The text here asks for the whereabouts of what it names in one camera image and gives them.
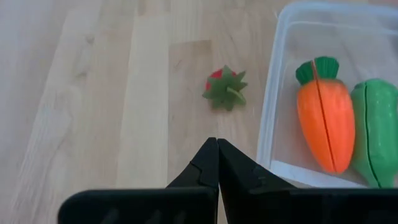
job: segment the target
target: green strawberry top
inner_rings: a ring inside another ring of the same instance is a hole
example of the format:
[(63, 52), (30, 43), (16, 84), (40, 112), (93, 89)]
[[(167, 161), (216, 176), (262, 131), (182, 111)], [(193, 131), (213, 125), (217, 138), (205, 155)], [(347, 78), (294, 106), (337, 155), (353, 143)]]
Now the green strawberry top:
[(234, 105), (245, 105), (246, 99), (240, 92), (248, 84), (242, 82), (245, 71), (235, 74), (228, 66), (212, 73), (207, 78), (206, 91), (202, 95), (211, 100), (213, 109), (225, 108), (231, 111)]

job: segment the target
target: carrot slice line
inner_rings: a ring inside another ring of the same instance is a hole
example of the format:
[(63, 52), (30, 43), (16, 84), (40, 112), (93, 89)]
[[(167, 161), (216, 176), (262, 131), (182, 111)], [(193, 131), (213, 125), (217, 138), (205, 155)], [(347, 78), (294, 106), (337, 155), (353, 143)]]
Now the carrot slice line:
[(313, 73), (313, 77), (315, 79), (315, 83), (317, 84), (319, 100), (321, 101), (322, 119), (323, 119), (323, 124), (325, 125), (325, 129), (326, 129), (326, 138), (328, 140), (329, 153), (330, 153), (330, 156), (331, 156), (331, 163), (333, 165), (333, 169), (336, 171), (337, 169), (336, 169), (335, 159), (333, 157), (333, 151), (331, 150), (328, 126), (326, 124), (326, 119), (325, 119), (325, 109), (323, 108), (321, 90), (319, 88), (319, 75), (318, 75), (318, 71), (317, 71), (317, 66), (315, 65), (315, 60), (311, 60), (311, 67), (312, 67), (312, 73)]

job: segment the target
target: green carrot top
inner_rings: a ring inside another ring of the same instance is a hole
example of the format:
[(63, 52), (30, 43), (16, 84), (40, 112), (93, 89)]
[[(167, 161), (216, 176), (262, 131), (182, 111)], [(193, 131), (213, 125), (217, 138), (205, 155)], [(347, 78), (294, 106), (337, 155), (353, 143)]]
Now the green carrot top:
[(296, 79), (301, 85), (318, 78), (335, 79), (338, 71), (338, 61), (332, 57), (317, 57), (314, 60), (303, 63), (296, 70)]

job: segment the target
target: plastic toy food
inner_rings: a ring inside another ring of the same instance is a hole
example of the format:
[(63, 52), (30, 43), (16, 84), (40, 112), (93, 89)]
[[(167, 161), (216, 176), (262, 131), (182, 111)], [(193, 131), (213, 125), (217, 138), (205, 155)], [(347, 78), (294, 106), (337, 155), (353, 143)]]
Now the plastic toy food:
[(212, 100), (212, 107), (224, 107), (231, 111), (235, 104), (245, 105), (246, 99), (240, 92), (247, 83), (242, 82), (245, 72), (236, 74), (228, 66), (213, 72), (206, 82), (204, 98)]
[(398, 171), (397, 88), (380, 79), (355, 86), (351, 93), (356, 137), (353, 167), (372, 187), (393, 187)]
[(323, 169), (340, 174), (349, 166), (354, 148), (353, 104), (342, 81), (339, 64), (318, 57), (296, 70), (302, 85), (297, 93), (298, 118), (305, 140)]

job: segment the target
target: toy vegetable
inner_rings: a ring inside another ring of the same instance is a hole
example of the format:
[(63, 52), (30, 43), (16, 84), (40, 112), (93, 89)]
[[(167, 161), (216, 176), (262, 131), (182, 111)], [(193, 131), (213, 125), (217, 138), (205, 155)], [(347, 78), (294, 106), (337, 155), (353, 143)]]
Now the toy vegetable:
[(353, 167), (372, 187), (393, 187), (398, 171), (397, 88), (380, 79), (355, 86), (351, 93), (356, 137)]
[(339, 64), (318, 57), (296, 70), (302, 85), (297, 93), (298, 118), (315, 159), (330, 173), (349, 166), (354, 148), (354, 111), (349, 92), (336, 79)]

